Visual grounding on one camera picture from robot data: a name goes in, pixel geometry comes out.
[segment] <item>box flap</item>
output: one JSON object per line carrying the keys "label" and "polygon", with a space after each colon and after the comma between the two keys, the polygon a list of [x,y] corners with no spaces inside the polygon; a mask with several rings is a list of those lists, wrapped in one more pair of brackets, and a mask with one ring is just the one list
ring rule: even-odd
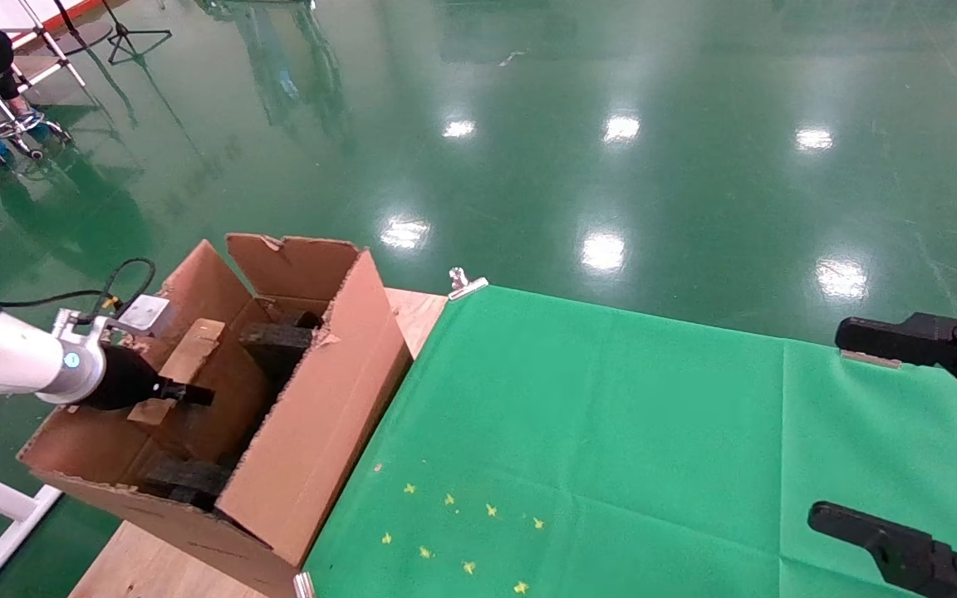
{"label": "box flap", "polygon": [[147,444],[147,435],[128,423],[128,412],[57,408],[17,453],[34,472],[58,472],[96,482],[128,477]]}
{"label": "box flap", "polygon": [[345,241],[233,233],[228,253],[259,295],[330,301],[361,251]]}
{"label": "box flap", "polygon": [[171,302],[172,321],[159,337],[136,338],[132,343],[156,370],[196,319],[234,321],[253,299],[243,281],[205,239],[166,277],[159,295]]}
{"label": "box flap", "polygon": [[91,484],[53,473],[38,473],[37,477],[70,496],[135,523],[224,574],[258,588],[269,598],[294,596],[292,577],[297,569],[229,522],[196,507],[145,496],[132,488]]}
{"label": "box flap", "polygon": [[217,508],[300,564],[411,361],[367,250]]}

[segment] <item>green floor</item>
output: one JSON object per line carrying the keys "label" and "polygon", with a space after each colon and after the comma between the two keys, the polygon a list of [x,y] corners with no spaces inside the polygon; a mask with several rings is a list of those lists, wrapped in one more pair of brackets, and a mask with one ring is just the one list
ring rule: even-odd
{"label": "green floor", "polygon": [[[119,11],[174,31],[145,69],[76,58],[100,105],[46,83],[76,148],[0,171],[1,298],[248,231],[825,344],[957,315],[957,0],[163,1]],[[26,491],[47,411],[0,400]],[[114,527],[66,501],[0,596],[64,597]]]}

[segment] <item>tripod stand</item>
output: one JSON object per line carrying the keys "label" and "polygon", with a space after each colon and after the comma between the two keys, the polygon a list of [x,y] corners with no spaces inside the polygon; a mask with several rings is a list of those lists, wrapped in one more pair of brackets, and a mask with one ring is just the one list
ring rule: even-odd
{"label": "tripod stand", "polygon": [[[106,12],[110,13],[110,19],[113,19],[113,35],[110,35],[110,44],[113,44],[113,51],[110,52],[110,64],[117,64],[114,58],[117,58],[117,52],[120,50],[125,51],[126,54],[130,54],[130,58],[126,58],[126,60],[134,60],[137,56],[143,56],[143,54],[149,52],[149,50],[153,50],[157,46],[164,44],[166,39],[172,37],[172,32],[168,29],[130,30],[124,23],[120,22],[117,15],[113,13],[113,8],[110,7],[110,4],[106,0],[102,0],[102,5],[106,7]],[[132,44],[132,39],[130,39],[129,36],[145,34],[159,34],[162,38],[153,46],[149,46],[149,48],[140,52],[135,49],[135,45]],[[128,48],[121,48],[121,44],[125,44],[125,42],[128,44],[130,50]]]}

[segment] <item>wooden table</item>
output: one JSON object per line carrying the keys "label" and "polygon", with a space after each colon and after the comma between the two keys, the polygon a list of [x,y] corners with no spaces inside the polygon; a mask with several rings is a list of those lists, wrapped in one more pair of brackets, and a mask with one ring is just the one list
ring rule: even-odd
{"label": "wooden table", "polygon": [[[444,296],[387,288],[411,355],[419,354]],[[69,598],[263,598],[167,542],[122,522]]]}

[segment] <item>metal clip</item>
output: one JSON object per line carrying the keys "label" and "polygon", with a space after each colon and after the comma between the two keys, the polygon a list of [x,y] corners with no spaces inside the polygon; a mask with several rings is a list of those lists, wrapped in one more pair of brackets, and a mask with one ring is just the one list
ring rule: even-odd
{"label": "metal clip", "polygon": [[297,598],[316,598],[316,588],[312,587],[312,578],[305,571],[293,576],[293,591]]}
{"label": "metal clip", "polygon": [[489,285],[486,277],[481,277],[478,280],[468,280],[464,269],[460,267],[449,270],[449,277],[453,280],[453,291],[449,293],[449,301],[455,301]]}

